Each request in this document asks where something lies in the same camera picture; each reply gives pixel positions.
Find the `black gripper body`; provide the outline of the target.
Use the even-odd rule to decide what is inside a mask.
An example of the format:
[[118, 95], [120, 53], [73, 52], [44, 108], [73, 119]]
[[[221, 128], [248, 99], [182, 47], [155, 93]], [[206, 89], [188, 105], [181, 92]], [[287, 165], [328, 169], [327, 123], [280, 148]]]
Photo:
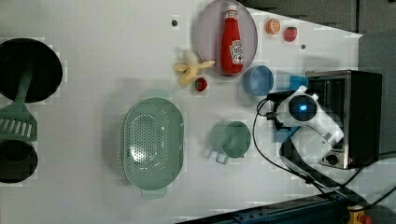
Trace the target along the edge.
[[270, 112], [270, 117], [268, 120], [272, 120], [276, 126], [276, 129], [278, 131], [285, 129], [290, 131], [291, 127], [285, 125], [283, 122], [281, 122], [277, 117], [276, 117], [276, 110], [280, 106], [280, 104], [286, 100], [289, 96], [293, 94], [293, 91], [281, 91], [281, 92], [273, 92], [269, 93], [267, 95], [267, 99], [271, 102], [274, 103], [274, 106], [272, 108], [272, 111]]

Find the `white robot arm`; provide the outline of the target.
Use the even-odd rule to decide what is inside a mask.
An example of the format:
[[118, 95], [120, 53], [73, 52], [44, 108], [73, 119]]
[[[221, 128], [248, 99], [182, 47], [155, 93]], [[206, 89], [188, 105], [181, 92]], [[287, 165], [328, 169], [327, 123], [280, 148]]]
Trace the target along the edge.
[[318, 96], [308, 93], [306, 86], [300, 86], [296, 91], [269, 93], [267, 99], [274, 102], [275, 106], [272, 112], [265, 114], [265, 117], [275, 122], [276, 129], [279, 131], [296, 128], [279, 150], [280, 157], [289, 170], [301, 175], [305, 180], [318, 182], [326, 188], [334, 189], [348, 198], [352, 204], [363, 203], [369, 206], [365, 199], [348, 189], [345, 184], [339, 184], [311, 167], [298, 151], [300, 145], [298, 140], [305, 136], [303, 128], [319, 134], [330, 147], [334, 147], [344, 138], [340, 125], [318, 103]]

